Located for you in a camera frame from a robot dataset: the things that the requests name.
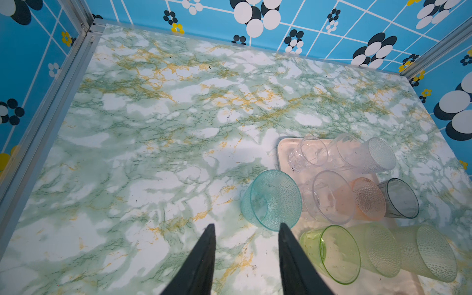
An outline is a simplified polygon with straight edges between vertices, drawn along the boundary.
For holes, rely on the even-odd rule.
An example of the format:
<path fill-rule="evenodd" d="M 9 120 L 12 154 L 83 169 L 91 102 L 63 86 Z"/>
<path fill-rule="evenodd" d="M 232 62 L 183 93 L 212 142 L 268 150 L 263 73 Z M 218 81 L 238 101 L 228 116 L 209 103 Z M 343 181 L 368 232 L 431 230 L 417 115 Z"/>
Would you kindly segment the dark grey plastic cup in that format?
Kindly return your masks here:
<path fill-rule="evenodd" d="M 386 202 L 386 218 L 413 219 L 419 214 L 419 201 L 412 188 L 399 178 L 379 183 Z"/>

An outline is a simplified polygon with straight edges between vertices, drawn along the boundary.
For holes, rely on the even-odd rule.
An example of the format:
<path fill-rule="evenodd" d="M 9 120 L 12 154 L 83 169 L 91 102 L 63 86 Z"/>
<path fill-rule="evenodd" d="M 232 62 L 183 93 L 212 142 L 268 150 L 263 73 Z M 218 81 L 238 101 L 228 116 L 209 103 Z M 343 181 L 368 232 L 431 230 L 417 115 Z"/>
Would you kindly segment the bright green plastic cup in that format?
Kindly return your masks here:
<path fill-rule="evenodd" d="M 315 269 L 341 285 L 359 276 L 361 254 L 358 244 L 344 227 L 330 225 L 303 233 L 299 243 Z"/>

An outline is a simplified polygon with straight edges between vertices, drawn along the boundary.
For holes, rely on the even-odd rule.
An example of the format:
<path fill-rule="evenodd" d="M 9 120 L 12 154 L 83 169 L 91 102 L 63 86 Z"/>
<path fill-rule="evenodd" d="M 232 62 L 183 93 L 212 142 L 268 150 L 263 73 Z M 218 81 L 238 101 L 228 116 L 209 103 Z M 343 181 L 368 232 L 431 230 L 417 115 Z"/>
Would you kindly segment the small clear faceted glass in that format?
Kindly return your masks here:
<path fill-rule="evenodd" d="M 357 150 L 362 141 L 349 133 L 338 135 L 327 146 L 328 161 L 326 167 L 329 170 L 351 170 L 359 166 Z"/>

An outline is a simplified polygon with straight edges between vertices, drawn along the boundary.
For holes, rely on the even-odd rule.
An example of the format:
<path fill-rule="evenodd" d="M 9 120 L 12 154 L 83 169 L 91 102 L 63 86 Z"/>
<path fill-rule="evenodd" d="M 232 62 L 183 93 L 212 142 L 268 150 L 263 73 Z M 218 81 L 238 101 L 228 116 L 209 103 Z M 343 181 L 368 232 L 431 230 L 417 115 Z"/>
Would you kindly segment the light green textured cup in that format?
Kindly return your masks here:
<path fill-rule="evenodd" d="M 401 268 L 430 279 L 451 283 L 458 273 L 453 250 L 437 229 L 426 224 L 390 230 L 401 252 Z"/>

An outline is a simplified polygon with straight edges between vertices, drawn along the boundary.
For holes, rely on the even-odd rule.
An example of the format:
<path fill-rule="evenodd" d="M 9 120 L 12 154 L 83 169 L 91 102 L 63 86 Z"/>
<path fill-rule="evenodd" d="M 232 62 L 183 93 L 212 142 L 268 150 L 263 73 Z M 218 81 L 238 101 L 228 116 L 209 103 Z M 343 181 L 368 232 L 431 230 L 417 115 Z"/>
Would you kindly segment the pale green plastic cup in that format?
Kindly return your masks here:
<path fill-rule="evenodd" d="M 390 230 L 379 222 L 348 227 L 361 256 L 361 267 L 387 278 L 395 277 L 401 269 L 401 252 Z"/>

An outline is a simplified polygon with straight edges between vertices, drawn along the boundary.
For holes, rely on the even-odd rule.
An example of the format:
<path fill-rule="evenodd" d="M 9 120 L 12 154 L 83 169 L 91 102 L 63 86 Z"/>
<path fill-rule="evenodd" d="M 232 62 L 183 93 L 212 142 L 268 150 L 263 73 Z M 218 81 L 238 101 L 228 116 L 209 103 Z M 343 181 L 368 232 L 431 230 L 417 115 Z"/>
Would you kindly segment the pink textured plastic cup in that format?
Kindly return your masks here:
<path fill-rule="evenodd" d="M 345 224 L 350 220 L 379 221 L 386 213 L 381 190 L 368 178 L 343 184 L 334 191 L 334 197 L 334 224 Z"/>

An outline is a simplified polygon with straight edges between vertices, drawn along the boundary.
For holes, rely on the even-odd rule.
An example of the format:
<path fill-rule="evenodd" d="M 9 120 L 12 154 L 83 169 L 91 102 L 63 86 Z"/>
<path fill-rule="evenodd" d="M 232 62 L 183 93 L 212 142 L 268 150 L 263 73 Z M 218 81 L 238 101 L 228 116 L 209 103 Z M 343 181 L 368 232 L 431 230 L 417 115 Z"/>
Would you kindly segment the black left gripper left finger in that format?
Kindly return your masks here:
<path fill-rule="evenodd" d="M 216 253 L 215 225 L 209 224 L 162 295 L 210 295 Z"/>

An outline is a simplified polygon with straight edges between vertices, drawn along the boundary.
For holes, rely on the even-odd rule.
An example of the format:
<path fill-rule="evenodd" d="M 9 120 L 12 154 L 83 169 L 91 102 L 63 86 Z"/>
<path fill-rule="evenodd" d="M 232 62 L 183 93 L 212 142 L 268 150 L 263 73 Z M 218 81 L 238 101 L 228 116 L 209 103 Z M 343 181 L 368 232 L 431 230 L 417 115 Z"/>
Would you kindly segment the large clear plastic cup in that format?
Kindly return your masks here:
<path fill-rule="evenodd" d="M 318 173 L 301 185 L 301 195 L 304 210 L 319 222 L 343 225 L 354 218 L 354 192 L 339 173 Z"/>

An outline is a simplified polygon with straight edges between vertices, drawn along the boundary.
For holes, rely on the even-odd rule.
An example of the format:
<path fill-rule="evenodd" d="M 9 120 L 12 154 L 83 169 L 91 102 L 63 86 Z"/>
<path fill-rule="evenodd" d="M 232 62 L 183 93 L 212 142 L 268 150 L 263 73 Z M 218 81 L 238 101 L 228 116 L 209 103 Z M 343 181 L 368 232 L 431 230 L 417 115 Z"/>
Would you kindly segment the teal textured cup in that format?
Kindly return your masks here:
<path fill-rule="evenodd" d="M 297 224 L 302 213 L 302 196 L 288 174 L 267 170 L 250 184 L 240 207 L 248 222 L 276 232 L 282 223 L 290 228 Z"/>

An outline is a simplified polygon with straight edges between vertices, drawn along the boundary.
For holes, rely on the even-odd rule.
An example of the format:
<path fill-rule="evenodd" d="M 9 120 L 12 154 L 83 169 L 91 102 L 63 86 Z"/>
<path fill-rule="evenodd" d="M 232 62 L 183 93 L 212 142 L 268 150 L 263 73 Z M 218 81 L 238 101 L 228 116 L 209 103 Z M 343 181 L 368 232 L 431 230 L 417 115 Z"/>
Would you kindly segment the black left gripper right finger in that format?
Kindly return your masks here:
<path fill-rule="evenodd" d="M 279 261 L 284 295 L 334 294 L 285 223 L 279 230 Z"/>

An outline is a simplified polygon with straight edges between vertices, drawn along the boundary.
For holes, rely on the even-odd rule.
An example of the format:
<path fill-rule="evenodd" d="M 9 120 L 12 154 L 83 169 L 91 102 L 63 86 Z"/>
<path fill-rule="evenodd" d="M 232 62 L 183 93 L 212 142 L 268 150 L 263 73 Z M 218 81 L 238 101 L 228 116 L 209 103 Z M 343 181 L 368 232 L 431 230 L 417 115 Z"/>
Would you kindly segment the clear textured plastic cup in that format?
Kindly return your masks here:
<path fill-rule="evenodd" d="M 370 138 L 359 147 L 353 148 L 345 160 L 354 171 L 362 174 L 391 171 L 397 164 L 390 145 L 377 137 Z"/>

